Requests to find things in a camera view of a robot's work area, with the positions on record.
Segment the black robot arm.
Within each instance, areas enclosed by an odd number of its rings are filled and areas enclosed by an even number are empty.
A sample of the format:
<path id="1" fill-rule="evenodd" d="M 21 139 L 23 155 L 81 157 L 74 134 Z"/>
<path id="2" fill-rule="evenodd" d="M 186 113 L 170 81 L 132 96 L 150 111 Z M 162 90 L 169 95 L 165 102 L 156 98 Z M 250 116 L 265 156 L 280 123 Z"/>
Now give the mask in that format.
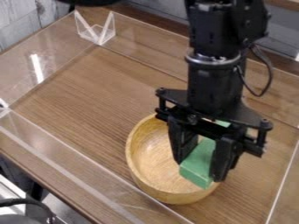
<path id="1" fill-rule="evenodd" d="M 221 182 L 238 157 L 264 153 L 273 124 L 242 100 L 246 52 L 270 62 L 254 42 L 270 18 L 262 0 L 184 0 L 189 22 L 186 88 L 158 88 L 156 118 L 166 122 L 176 163 L 192 154 L 198 137 L 214 141 L 208 177 Z"/>

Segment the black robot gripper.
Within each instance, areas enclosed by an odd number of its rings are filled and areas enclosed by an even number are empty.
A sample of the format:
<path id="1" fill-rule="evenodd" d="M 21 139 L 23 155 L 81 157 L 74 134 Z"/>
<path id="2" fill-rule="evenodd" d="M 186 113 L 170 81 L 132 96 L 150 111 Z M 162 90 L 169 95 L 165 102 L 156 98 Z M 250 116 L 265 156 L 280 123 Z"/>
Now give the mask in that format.
<path id="1" fill-rule="evenodd" d="M 246 59 L 202 60 L 185 57 L 185 89 L 158 88 L 156 118 L 168 123 L 172 158 L 178 165 L 193 151 L 198 136 L 214 141 L 229 136 L 241 143 L 242 153 L 262 155 L 272 123 L 241 101 Z"/>

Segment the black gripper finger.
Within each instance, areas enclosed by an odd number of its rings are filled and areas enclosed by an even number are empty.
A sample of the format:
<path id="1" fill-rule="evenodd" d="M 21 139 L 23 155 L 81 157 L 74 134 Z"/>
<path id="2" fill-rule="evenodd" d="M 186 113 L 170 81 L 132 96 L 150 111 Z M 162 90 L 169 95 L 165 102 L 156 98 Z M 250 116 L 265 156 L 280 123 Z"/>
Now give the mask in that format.
<path id="1" fill-rule="evenodd" d="M 225 180 L 229 170 L 236 166 L 241 153 L 241 143 L 229 136 L 222 136 L 216 140 L 209 165 L 209 175 L 214 182 Z"/>

